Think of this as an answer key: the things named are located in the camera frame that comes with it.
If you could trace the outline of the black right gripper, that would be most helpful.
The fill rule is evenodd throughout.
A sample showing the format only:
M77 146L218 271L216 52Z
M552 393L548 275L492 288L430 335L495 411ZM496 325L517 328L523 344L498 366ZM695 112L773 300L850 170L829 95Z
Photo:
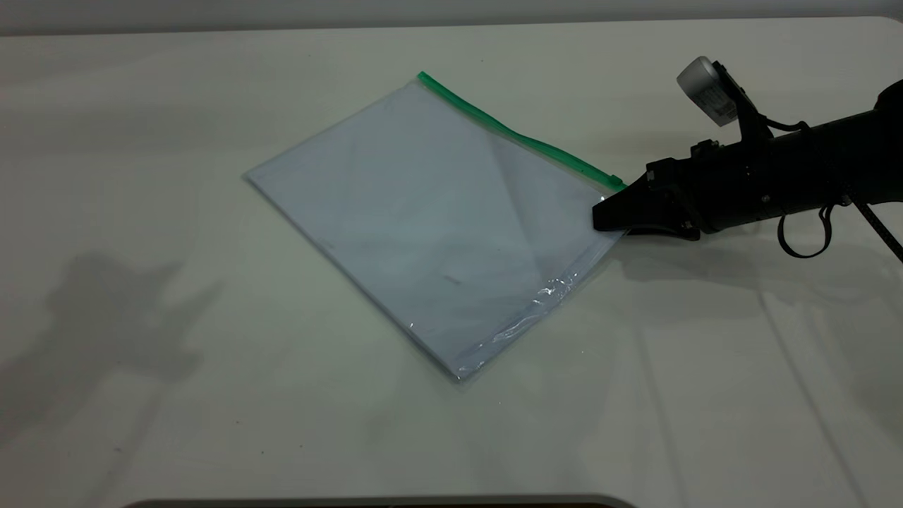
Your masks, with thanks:
M646 165L646 175L591 208L596 231L699 241L732 227L767 221L786 212L780 203L778 141L712 140L684 159Z

